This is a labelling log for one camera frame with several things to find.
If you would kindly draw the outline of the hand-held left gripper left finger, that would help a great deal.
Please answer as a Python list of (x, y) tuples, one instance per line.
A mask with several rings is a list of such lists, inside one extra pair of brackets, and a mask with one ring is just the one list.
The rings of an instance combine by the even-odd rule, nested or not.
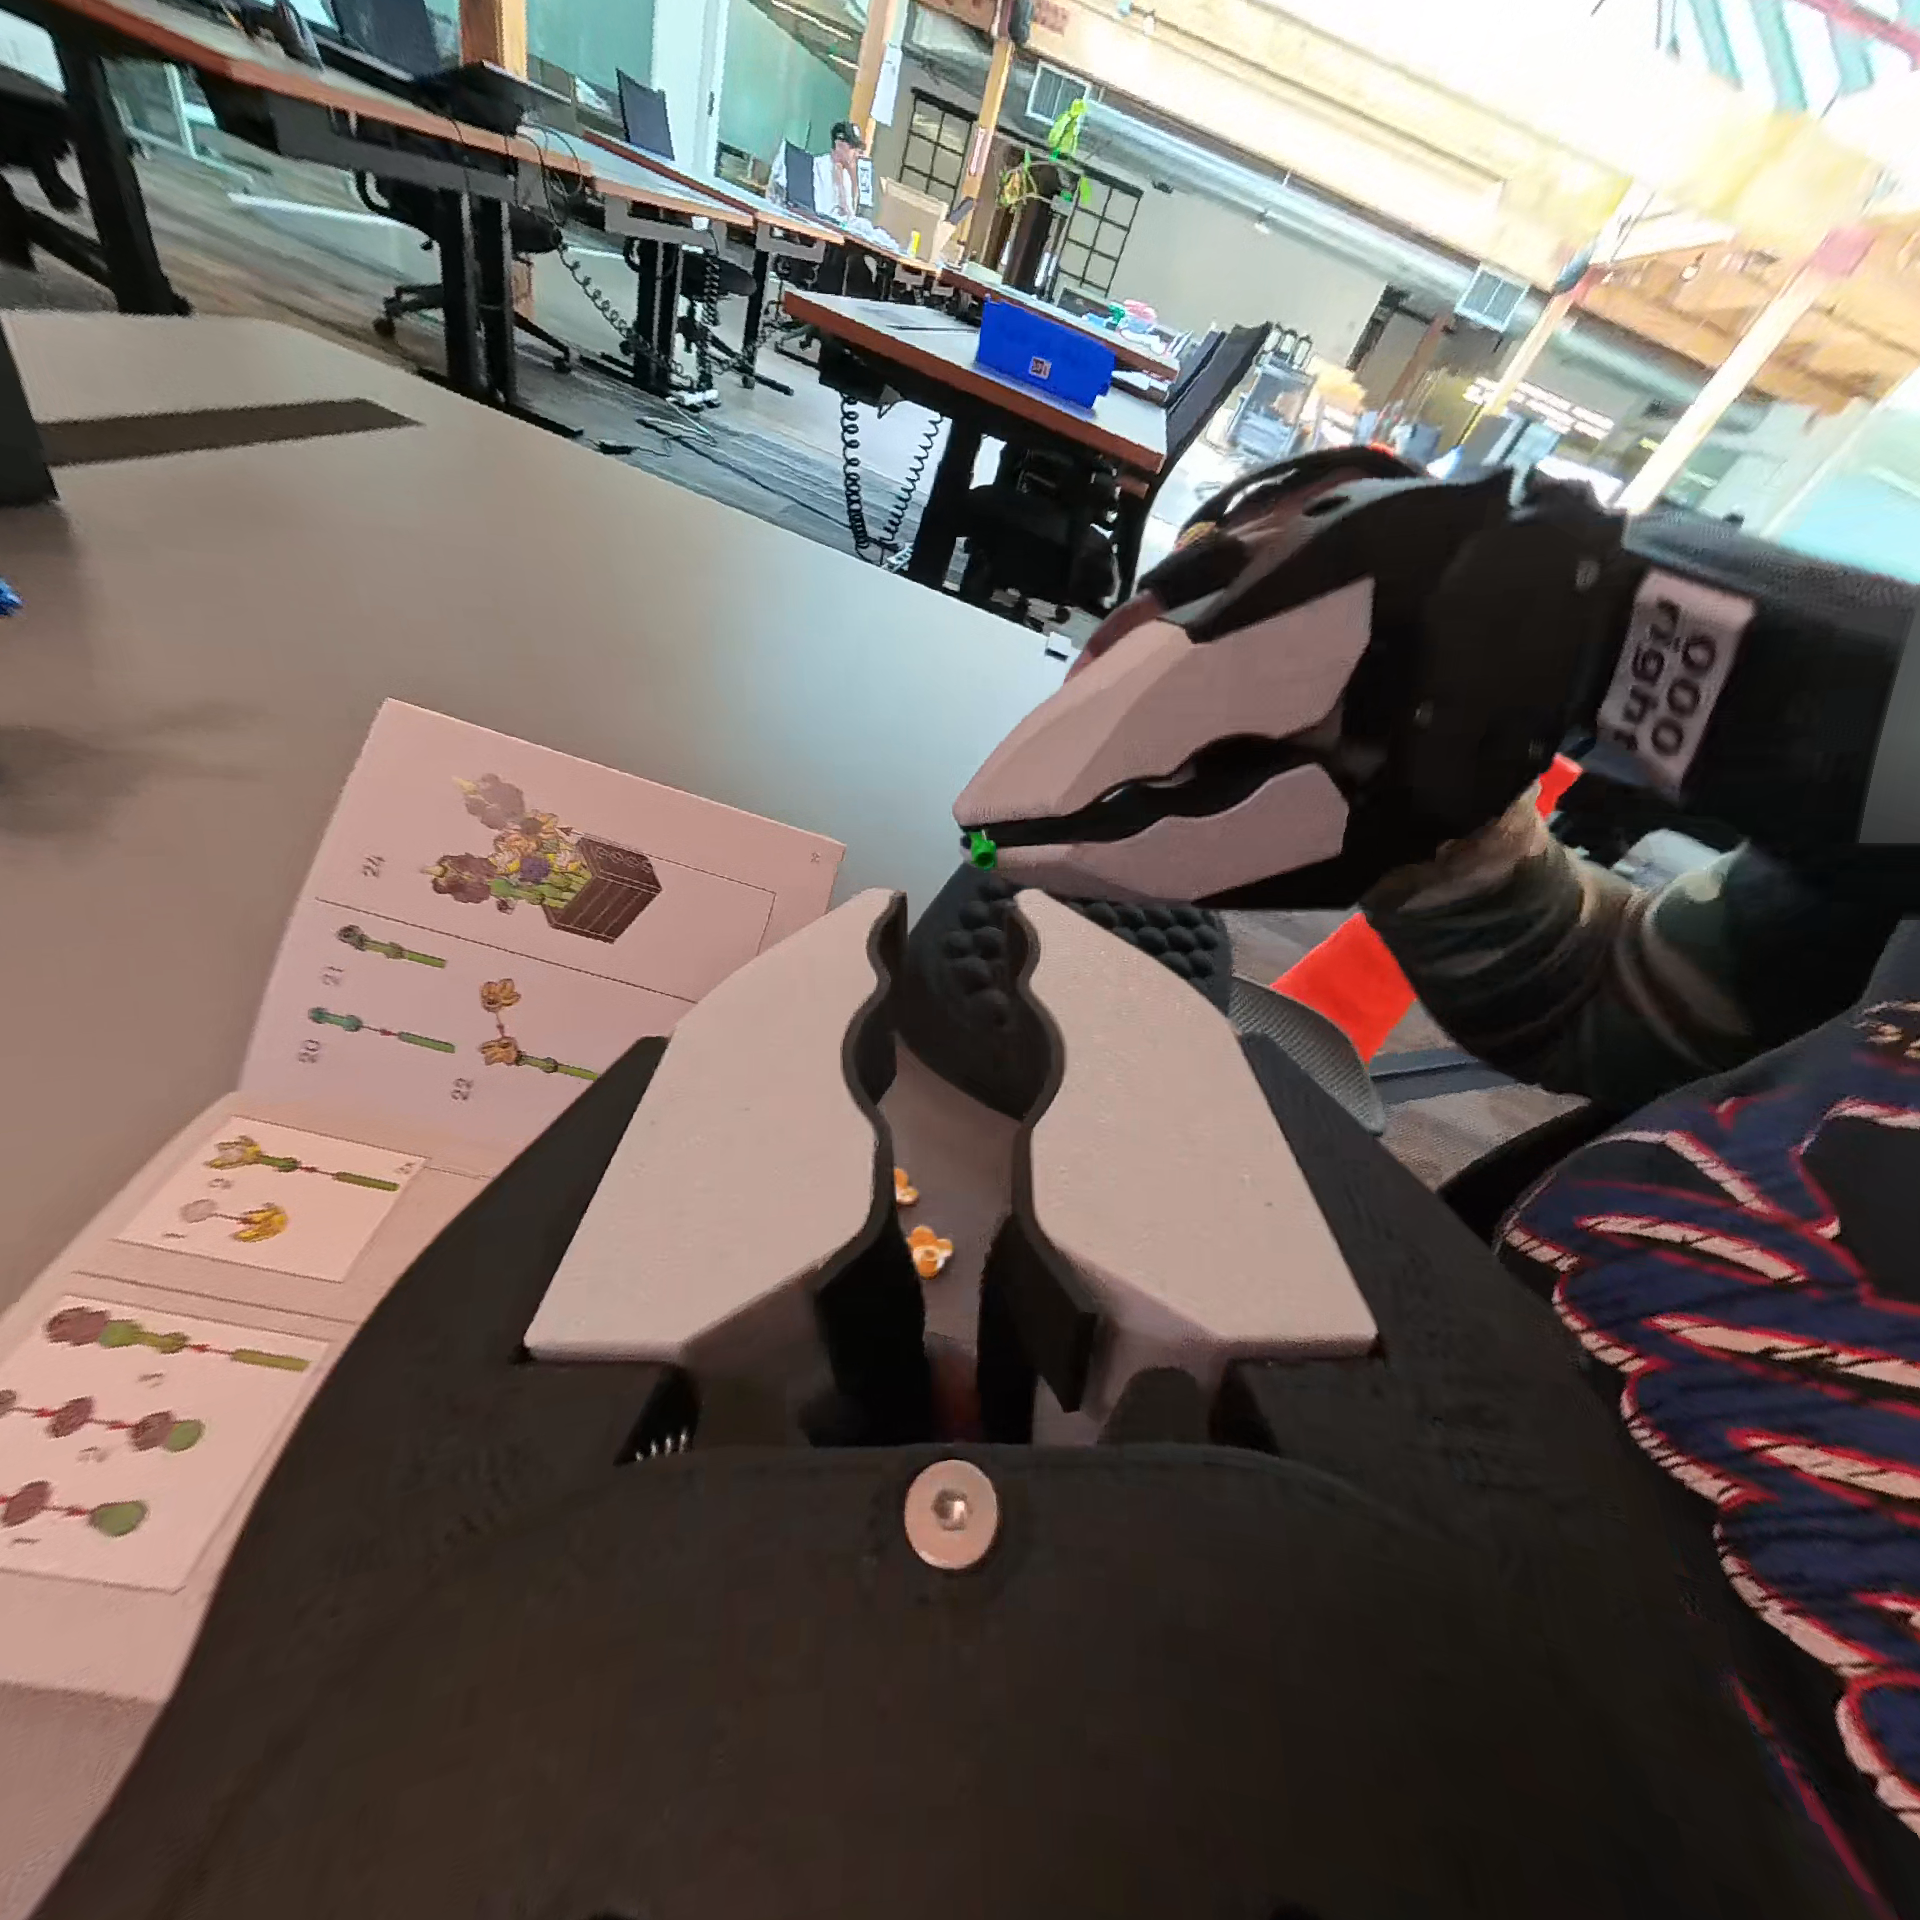
[(917, 1265), (893, 1220), (899, 894), (865, 890), (662, 1042), (529, 1325), (529, 1361), (756, 1385), (835, 1437), (917, 1437)]

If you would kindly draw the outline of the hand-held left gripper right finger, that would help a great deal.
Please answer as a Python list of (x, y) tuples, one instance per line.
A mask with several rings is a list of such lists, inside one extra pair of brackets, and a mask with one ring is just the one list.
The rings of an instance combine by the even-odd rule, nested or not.
[(1051, 1449), (1181, 1373), (1363, 1361), (1379, 1314), (1220, 1011), (1057, 894), (1018, 894), (1051, 1088), (1007, 1157), (1004, 1325)]

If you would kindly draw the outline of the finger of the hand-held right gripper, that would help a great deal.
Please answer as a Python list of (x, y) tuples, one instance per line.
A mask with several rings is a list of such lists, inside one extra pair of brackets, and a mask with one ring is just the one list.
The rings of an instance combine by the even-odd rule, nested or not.
[(948, 820), (990, 845), (1135, 845), (1307, 775), (1340, 746), (1369, 621), (1379, 583), (1217, 639), (1141, 621), (1004, 738)]
[(1091, 905), (1212, 905), (1253, 883), (1330, 867), (1347, 847), (1347, 796), (1324, 766), (1288, 766), (1220, 811), (1167, 811), (1114, 845), (1007, 847), (1007, 890)]

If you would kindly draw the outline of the person's right forearm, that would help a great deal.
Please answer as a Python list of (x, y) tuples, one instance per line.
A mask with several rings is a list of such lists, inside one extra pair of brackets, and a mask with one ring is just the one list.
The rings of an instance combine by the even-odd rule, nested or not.
[(1628, 1119), (1855, 1011), (1909, 905), (1748, 845), (1634, 890), (1550, 845), (1521, 789), (1477, 832), (1382, 870), (1363, 919), (1477, 1066)]

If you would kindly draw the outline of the lego instruction booklet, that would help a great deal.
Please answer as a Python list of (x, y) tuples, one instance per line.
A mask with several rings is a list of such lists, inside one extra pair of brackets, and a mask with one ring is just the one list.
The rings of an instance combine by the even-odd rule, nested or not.
[(384, 705), (237, 1088), (11, 1310), (11, 1692), (159, 1704), (401, 1272), (835, 883), (827, 832)]

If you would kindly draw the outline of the grey mesh office chair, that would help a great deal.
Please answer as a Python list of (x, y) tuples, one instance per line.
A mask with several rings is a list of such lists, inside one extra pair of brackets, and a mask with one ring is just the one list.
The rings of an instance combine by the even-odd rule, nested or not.
[(1288, 1058), (1314, 1091), (1330, 1091), (1369, 1137), (1382, 1137), (1382, 1091), (1363, 1066), (1363, 1047), (1307, 1001), (1260, 990), (1260, 981), (1230, 981), (1220, 1001), (1230, 1031), (1253, 1058)]

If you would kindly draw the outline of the black honeycomb cushion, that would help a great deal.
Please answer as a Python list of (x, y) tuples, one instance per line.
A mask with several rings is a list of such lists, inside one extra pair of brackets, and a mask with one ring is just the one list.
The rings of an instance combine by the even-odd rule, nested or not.
[[(1062, 894), (1062, 914), (1154, 958), (1212, 1011), (1230, 1011), (1230, 933), (1217, 914), (1091, 905), (1091, 894)], [(1023, 974), (1018, 890), (955, 867), (899, 940), (893, 1042), (932, 1076), (948, 1076), (955, 1091), (972, 1091), (1007, 1126), (1034, 1119), (1051, 1088), (1051, 1031), (1040, 1011), (1018, 993), (1018, 974)]]

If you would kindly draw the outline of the blue bins on far desk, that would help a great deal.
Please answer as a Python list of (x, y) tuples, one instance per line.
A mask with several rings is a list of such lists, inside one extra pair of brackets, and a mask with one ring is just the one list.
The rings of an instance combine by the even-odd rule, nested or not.
[(1114, 386), (1114, 348), (1018, 295), (979, 310), (972, 357), (1018, 392), (1091, 410)]

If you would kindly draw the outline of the person's dark printed sweatshirt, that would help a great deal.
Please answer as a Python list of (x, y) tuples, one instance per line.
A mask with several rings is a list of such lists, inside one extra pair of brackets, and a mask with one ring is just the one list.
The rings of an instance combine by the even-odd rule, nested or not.
[(1707, 1524), (1744, 1712), (1866, 1911), (1909, 1911), (1920, 1830), (1920, 1011), (1685, 1088), (1502, 1223)]

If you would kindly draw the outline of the long wooden desk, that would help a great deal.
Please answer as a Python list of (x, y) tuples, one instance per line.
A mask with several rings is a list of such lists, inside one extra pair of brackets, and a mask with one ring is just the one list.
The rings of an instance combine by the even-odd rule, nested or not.
[[(537, 126), (487, 128), (487, 126), (434, 113), (434, 101), (384, 92), (346, 71), (300, 63), (275, 30), (249, 39), (237, 14), (194, 14), (194, 11), (11, 11), (11, 14), (19, 14), (33, 30), (52, 39), (65, 113), (80, 113), (83, 188), (97, 184), (108, 212), (147, 256), (152, 256), (152, 230), (147, 230), (147, 203), (138, 203), (138, 180), (122, 156), (127, 128), (118, 113), (108, 63), (194, 71), (214, 126), (263, 156), (346, 172), (346, 180), (392, 180), (392, 184), (460, 203), (465, 212), (460, 212), (442, 286), (465, 294), (465, 334), (451, 334), (442, 386), (480, 406), (508, 406), (508, 410), (521, 406), (516, 400), (516, 323), (487, 334), (480, 310), (471, 310), (471, 286), (487, 263), (480, 240), (496, 230), (496, 263), (516, 256), (508, 208), (559, 224), (559, 208), (584, 203), (605, 224), (605, 240), (652, 244), (658, 263), (714, 256), (721, 230), (735, 230), (756, 244), (747, 323), (761, 310), (761, 278), (770, 278), (761, 263), (813, 265), (827, 256), (869, 256), (885, 278), (955, 286), (955, 265), (893, 256), (885, 240), (827, 230), (792, 208), (756, 208), (756, 203), (725, 203), (725, 188), (714, 203), (616, 139), (564, 139), (564, 128), (537, 128)], [(1165, 468), (1165, 454), (1141, 441), (1141, 459), (1135, 459), (1109, 430), (1071, 424), (1071, 406), (1057, 406), (1007, 377), (990, 377), (972, 357), (955, 377), (942, 377), (925, 354), (917, 357), (878, 354), (878, 348), (853, 348), (853, 354), (885, 357), (885, 370), (917, 370), (917, 377), (893, 377), (893, 392), (948, 400), (948, 424), (979, 410), (979, 436), (1057, 441), (1057, 459), (1078, 459), (1091, 478), (1109, 468), (1114, 478), (1109, 501), (1145, 501), (1145, 483)]]

